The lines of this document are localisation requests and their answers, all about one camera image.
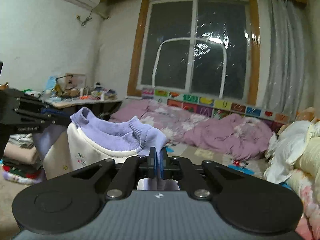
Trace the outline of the wood framed window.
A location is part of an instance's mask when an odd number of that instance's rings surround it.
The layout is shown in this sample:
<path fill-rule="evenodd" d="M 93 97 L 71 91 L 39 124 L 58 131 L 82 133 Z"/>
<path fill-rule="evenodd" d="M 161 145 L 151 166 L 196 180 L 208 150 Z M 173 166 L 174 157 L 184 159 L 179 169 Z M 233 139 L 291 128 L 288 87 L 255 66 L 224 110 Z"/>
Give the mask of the wood framed window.
<path fill-rule="evenodd" d="M 257 0 L 142 0 L 127 94 L 143 88 L 255 105 Z"/>

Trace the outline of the left folded clothes stack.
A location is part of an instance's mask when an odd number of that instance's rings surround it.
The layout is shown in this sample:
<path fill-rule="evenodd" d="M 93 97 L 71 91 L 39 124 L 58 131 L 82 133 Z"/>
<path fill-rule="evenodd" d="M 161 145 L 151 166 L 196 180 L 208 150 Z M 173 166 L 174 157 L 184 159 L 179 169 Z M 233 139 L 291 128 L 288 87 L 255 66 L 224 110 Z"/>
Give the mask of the left folded clothes stack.
<path fill-rule="evenodd" d="M 34 185 L 46 179 L 31 134 L 9 137 L 1 159 L 2 176 L 7 181 Z"/>

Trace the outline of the pink floral duvet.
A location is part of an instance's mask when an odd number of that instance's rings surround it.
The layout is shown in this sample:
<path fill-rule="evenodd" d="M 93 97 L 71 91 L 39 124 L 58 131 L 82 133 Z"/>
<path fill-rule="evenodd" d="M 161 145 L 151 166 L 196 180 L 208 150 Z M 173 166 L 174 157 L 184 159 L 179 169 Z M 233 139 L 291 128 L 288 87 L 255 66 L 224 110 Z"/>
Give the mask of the pink floral duvet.
<path fill-rule="evenodd" d="M 168 140 L 228 154 L 236 160 L 259 158 L 273 135 L 257 118 L 233 113 L 218 120 L 152 99 L 133 100 L 113 113 L 110 120 L 120 123 L 134 116 L 162 131 Z"/>

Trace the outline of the cluttered wooden desk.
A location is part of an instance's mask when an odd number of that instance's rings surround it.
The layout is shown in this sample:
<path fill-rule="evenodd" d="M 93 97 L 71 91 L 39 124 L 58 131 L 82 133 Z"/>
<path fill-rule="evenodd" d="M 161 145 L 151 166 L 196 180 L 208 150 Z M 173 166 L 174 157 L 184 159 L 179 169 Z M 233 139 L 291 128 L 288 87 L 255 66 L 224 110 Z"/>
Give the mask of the cluttered wooden desk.
<path fill-rule="evenodd" d="M 45 90 L 25 89 L 23 92 L 70 114 L 87 107 L 104 120 L 108 120 L 122 104 L 115 90 L 106 89 L 98 82 L 93 87 L 86 86 L 85 74 L 51 76 Z"/>

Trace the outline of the grey sheer curtain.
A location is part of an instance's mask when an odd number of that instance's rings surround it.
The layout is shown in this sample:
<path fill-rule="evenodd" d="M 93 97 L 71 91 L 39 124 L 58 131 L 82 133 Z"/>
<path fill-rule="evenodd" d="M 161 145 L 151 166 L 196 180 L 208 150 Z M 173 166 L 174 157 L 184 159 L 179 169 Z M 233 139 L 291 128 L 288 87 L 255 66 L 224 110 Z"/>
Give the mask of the grey sheer curtain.
<path fill-rule="evenodd" d="M 271 27 L 270 67 L 263 107 L 294 117 L 298 110 L 310 52 L 304 10 L 290 0 L 267 0 Z"/>

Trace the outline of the white and lilac sweatshirt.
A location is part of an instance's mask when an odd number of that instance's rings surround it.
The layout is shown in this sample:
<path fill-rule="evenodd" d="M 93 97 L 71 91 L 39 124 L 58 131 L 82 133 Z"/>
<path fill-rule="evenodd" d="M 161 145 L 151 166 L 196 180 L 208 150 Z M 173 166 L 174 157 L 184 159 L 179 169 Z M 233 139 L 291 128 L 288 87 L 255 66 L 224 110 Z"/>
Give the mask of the white and lilac sweatshirt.
<path fill-rule="evenodd" d="M 47 179 L 52 179 L 108 158 L 123 163 L 129 157 L 149 155 L 151 148 L 160 158 L 168 139 L 136 116 L 109 122 L 83 107 L 71 116 L 67 127 L 50 125 L 33 134 L 33 142 Z"/>

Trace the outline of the colourful alphabet wall strip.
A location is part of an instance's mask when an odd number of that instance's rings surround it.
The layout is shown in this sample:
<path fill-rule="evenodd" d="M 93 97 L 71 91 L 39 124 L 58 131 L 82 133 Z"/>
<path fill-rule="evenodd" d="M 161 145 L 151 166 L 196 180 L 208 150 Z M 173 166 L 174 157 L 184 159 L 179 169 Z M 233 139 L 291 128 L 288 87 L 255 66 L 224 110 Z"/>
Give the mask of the colourful alphabet wall strip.
<path fill-rule="evenodd" d="M 222 119 L 232 113 L 258 118 L 275 132 L 290 121 L 290 117 L 286 114 L 265 110 L 257 106 L 248 106 L 229 100 L 206 98 L 180 92 L 143 88 L 142 98 L 153 99 L 168 106 L 178 107 L 208 118 Z"/>

